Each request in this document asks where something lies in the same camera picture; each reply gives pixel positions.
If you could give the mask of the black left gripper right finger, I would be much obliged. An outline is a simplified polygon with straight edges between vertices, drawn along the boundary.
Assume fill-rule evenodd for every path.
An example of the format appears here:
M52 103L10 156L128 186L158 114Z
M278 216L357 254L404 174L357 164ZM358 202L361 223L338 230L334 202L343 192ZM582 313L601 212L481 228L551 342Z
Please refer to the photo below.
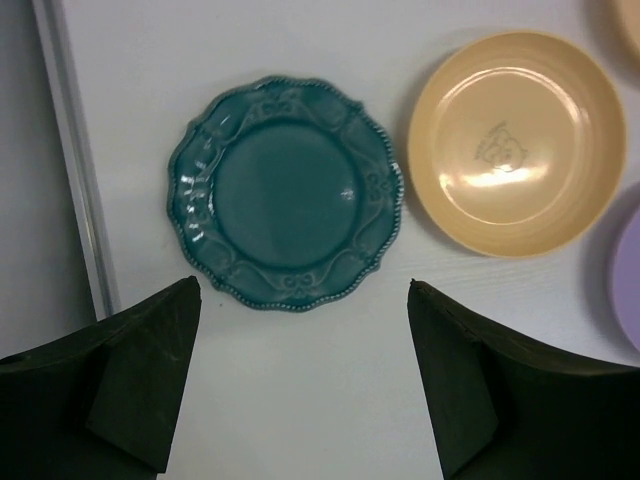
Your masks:
M562 350L423 281L407 309L447 479L635 479L639 371Z

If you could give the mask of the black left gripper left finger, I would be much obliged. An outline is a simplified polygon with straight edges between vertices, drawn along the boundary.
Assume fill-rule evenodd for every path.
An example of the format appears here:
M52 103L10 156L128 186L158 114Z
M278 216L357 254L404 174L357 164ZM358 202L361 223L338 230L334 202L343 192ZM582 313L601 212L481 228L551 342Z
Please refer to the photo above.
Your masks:
M1 361L4 479L154 479L167 470L201 312L189 276Z

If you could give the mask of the teal ornate plate back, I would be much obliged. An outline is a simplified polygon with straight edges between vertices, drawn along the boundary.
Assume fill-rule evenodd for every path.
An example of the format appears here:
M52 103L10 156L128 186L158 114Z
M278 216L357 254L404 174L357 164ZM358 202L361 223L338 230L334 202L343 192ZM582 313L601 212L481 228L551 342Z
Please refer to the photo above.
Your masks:
M272 75L219 94L168 163L185 259L255 310L349 295L396 239L403 197L385 129L320 78Z

